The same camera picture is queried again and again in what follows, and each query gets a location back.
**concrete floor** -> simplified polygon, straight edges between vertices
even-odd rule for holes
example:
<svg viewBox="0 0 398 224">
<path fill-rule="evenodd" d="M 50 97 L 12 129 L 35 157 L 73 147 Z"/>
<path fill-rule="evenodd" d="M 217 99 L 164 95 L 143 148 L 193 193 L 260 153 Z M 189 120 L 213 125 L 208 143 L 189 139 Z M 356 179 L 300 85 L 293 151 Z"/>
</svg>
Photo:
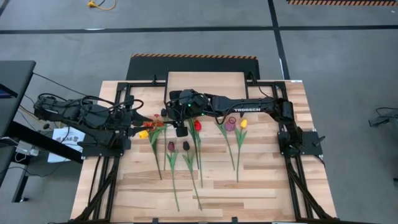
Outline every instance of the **concrete floor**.
<svg viewBox="0 0 398 224">
<path fill-rule="evenodd" d="M 280 26 L 398 24 L 397 7 L 274 2 Z M 272 25 L 267 1 L 261 0 L 118 0 L 109 12 L 85 4 L 10 0 L 0 17 L 0 30 Z M 398 105 L 398 31 L 283 31 L 281 35 L 290 77 L 304 81 L 315 126 L 326 136 L 322 146 L 338 216 L 395 223 L 396 132 L 390 125 L 370 128 L 368 119 L 376 115 L 377 107 Z M 99 93 L 103 80 L 124 79 L 134 53 L 255 55 L 261 78 L 282 78 L 273 31 L 0 35 L 0 49 L 0 60 L 35 60 L 35 72 L 90 95 Z M 43 91 L 78 97 L 34 77 L 27 95 L 34 98 Z M 29 100 L 22 105 L 32 108 Z M 16 121 L 27 125 L 19 114 Z M 54 169 L 45 163 L 45 154 L 35 160 L 33 173 Z M 10 192 L 21 172 L 10 170 L 0 189 L 0 224 L 68 220 L 80 168 L 69 162 L 44 179 L 31 177 L 24 194 L 31 201 L 15 204 Z"/>
</svg>

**wooden tabletop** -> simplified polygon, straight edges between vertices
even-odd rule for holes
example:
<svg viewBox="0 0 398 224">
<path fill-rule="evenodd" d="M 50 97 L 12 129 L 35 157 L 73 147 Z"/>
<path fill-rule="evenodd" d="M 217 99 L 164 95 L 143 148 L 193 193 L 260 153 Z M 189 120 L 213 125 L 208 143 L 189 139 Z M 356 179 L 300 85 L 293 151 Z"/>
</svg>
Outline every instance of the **wooden tabletop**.
<svg viewBox="0 0 398 224">
<path fill-rule="evenodd" d="M 121 81 L 103 82 L 99 97 L 113 101 L 118 82 Z M 313 129 L 303 83 L 285 82 L 289 100 L 294 104 L 297 124 L 303 130 Z M 239 72 L 170 72 L 167 91 L 189 88 L 200 93 L 224 95 L 232 99 L 246 97 L 244 76 Z M 272 96 L 271 88 L 262 87 L 262 91 Z M 249 87 L 248 92 L 250 98 L 264 97 L 258 87 Z M 134 87 L 131 94 L 145 103 L 138 111 L 144 116 L 154 118 L 154 114 L 160 114 L 164 107 L 164 87 Z M 240 121 L 239 114 L 232 115 Z M 203 188 L 200 186 L 200 173 L 196 164 L 193 165 L 193 175 L 202 211 L 198 208 L 190 173 L 181 156 L 182 153 L 178 155 L 175 165 L 175 185 L 180 205 L 178 212 L 170 166 L 166 164 L 163 170 L 163 134 L 159 136 L 157 144 L 163 180 L 159 179 L 149 140 L 134 136 L 131 149 L 125 152 L 119 165 L 111 221 L 151 222 L 152 218 L 159 218 L 160 222 L 230 222 L 231 217 L 238 217 L 240 222 L 294 221 L 287 171 L 277 143 L 278 125 L 265 113 L 246 113 L 244 118 L 248 120 L 248 133 L 241 148 L 239 183 L 236 183 L 236 171 L 232 168 L 226 141 L 214 118 L 198 118 L 202 125 L 200 137 Z M 228 139 L 236 165 L 238 145 L 235 133 L 229 133 Z M 193 148 L 191 137 L 176 138 L 172 127 L 167 130 L 166 140 L 174 141 L 176 149 L 180 152 L 183 152 L 184 141 L 189 141 Z M 88 203 L 96 160 L 97 158 L 91 157 L 84 161 L 71 218 L 78 216 Z M 302 160 L 309 191 L 327 213 L 335 216 L 324 166 L 314 156 L 302 156 Z M 99 174 L 100 169 L 94 192 L 98 186 Z M 299 189 L 297 192 L 304 217 L 302 194 Z M 106 199 L 107 193 L 104 195 L 100 218 L 104 217 Z"/>
</svg>

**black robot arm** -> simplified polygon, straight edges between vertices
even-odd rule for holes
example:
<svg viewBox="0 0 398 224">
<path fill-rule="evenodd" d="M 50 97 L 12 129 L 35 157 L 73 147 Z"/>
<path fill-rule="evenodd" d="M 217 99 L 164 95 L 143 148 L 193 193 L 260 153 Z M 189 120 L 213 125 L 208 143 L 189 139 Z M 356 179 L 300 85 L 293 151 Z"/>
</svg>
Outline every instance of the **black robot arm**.
<svg viewBox="0 0 398 224">
<path fill-rule="evenodd" d="M 207 115 L 214 118 L 225 117 L 231 113 L 265 112 L 275 121 L 284 125 L 288 134 L 288 143 L 291 147 L 303 148 L 302 130 L 294 120 L 293 104 L 282 98 L 271 97 L 258 99 L 232 100 L 225 96 L 198 93 L 195 90 L 171 91 L 170 101 L 166 104 L 166 110 L 177 128 L 177 136 L 188 134 L 183 121 L 197 116 Z"/>
<path fill-rule="evenodd" d="M 131 142 L 128 137 L 146 129 L 146 127 L 132 128 L 131 125 L 142 126 L 144 121 L 152 121 L 137 113 L 138 108 L 132 109 L 133 103 L 140 101 L 135 100 L 133 96 L 128 96 L 127 100 L 119 105 L 108 101 L 112 104 L 110 108 L 95 105 L 92 100 L 102 99 L 86 96 L 78 100 L 64 100 L 44 93 L 38 97 L 34 105 L 34 114 L 39 119 L 60 121 L 84 132 L 93 141 L 78 142 L 82 147 L 90 144 L 107 149 L 116 146 L 129 149 Z"/>
</svg>

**metal bracket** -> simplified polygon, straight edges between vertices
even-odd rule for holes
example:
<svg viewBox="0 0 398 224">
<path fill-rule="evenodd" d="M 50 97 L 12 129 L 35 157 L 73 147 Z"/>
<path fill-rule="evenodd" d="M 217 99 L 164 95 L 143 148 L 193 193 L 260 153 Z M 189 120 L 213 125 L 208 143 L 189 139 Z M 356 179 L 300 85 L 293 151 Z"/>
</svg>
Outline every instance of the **metal bracket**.
<svg viewBox="0 0 398 224">
<path fill-rule="evenodd" d="M 320 144 L 314 144 L 319 141 L 319 136 L 316 131 L 304 131 L 303 132 L 303 143 L 304 148 L 301 150 L 291 148 L 287 145 L 288 134 L 285 131 L 278 132 L 278 143 L 280 153 L 282 155 L 288 155 L 289 157 L 295 157 L 298 154 L 301 155 L 322 155 L 322 147 Z"/>
</svg>

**black desk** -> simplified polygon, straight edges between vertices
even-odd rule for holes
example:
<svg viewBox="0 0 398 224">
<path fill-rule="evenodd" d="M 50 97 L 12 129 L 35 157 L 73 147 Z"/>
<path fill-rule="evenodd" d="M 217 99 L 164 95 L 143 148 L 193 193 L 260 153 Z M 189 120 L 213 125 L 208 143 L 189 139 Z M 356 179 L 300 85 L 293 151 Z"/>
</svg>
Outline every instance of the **black desk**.
<svg viewBox="0 0 398 224">
<path fill-rule="evenodd" d="M 81 159 L 80 152 L 13 121 L 32 78 L 35 65 L 36 62 L 34 61 L 0 61 L 0 84 L 17 93 L 15 98 L 0 99 L 0 137 L 8 136 L 15 138 L 17 141 L 22 140 L 82 164 L 83 160 Z M 7 174 L 10 163 L 14 159 L 15 150 L 14 147 L 0 148 L 0 186 Z M 20 163 L 28 165 L 29 158 L 24 159 Z M 24 171 L 13 202 L 21 200 L 27 178 L 28 176 Z"/>
</svg>

